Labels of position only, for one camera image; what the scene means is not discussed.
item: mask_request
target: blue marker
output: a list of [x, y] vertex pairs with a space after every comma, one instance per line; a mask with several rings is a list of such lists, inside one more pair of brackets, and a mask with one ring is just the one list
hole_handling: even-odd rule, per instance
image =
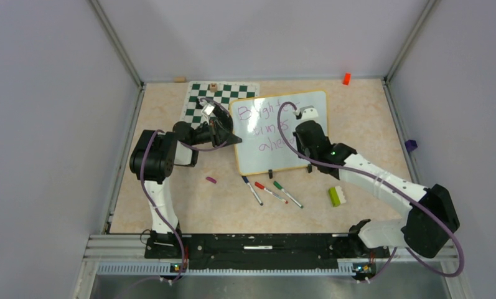
[[244, 182], [246, 183], [246, 185], [248, 185], [248, 187], [250, 187], [251, 193], [253, 193], [253, 195], [255, 196], [255, 198], [257, 198], [257, 201], [259, 202], [259, 204], [262, 206], [263, 205], [263, 201], [261, 200], [261, 198], [259, 197], [259, 195], [257, 195], [257, 193], [255, 192], [255, 190], [253, 189], [253, 187], [251, 187], [251, 184], [248, 181], [248, 178], [246, 178], [246, 176], [242, 176], [242, 179], [244, 180]]

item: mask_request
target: green and white checkered board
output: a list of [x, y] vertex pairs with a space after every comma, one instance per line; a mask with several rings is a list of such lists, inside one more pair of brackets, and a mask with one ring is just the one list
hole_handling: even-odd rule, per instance
[[[211, 92], [209, 85], [218, 84], [218, 91]], [[259, 96], [260, 85], [251, 82], [211, 82], [191, 81], [187, 88], [184, 108], [180, 120], [191, 124], [192, 128], [198, 127], [204, 122], [202, 117], [202, 106], [199, 99], [209, 97], [229, 109], [230, 103], [239, 98], [253, 98]]]

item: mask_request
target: white wall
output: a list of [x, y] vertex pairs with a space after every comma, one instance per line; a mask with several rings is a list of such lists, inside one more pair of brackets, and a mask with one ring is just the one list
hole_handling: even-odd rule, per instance
[[427, 0], [101, 0], [142, 80], [385, 75]]
[[476, 298], [496, 298], [496, 1], [442, 1], [393, 82], [426, 183], [449, 188]]
[[86, 1], [0, 0], [0, 298], [70, 298], [137, 88]]

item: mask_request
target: gray floor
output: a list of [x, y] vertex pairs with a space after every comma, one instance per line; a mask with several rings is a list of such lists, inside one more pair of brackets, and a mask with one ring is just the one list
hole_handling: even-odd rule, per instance
[[[98, 276], [91, 299], [114, 298], [140, 278], [143, 277]], [[341, 279], [351, 278], [185, 277], [172, 287], [157, 280], [146, 281], [118, 298], [450, 298], [444, 279], [416, 263], [393, 263], [370, 285]]]

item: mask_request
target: whiteboard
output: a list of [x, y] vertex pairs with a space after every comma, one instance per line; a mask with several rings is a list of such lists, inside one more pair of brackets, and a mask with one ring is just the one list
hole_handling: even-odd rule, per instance
[[[298, 108], [314, 106], [319, 113], [316, 120], [328, 135], [327, 94], [323, 90], [292, 93], [271, 97], [258, 97], [234, 101], [230, 105], [233, 132], [242, 138], [235, 145], [238, 171], [241, 175], [266, 173], [305, 167], [309, 164], [299, 159], [284, 143], [277, 129], [277, 112], [284, 102], [292, 102]], [[300, 124], [292, 113], [292, 106], [285, 106], [281, 113], [281, 126], [286, 139], [297, 149], [293, 136]]]

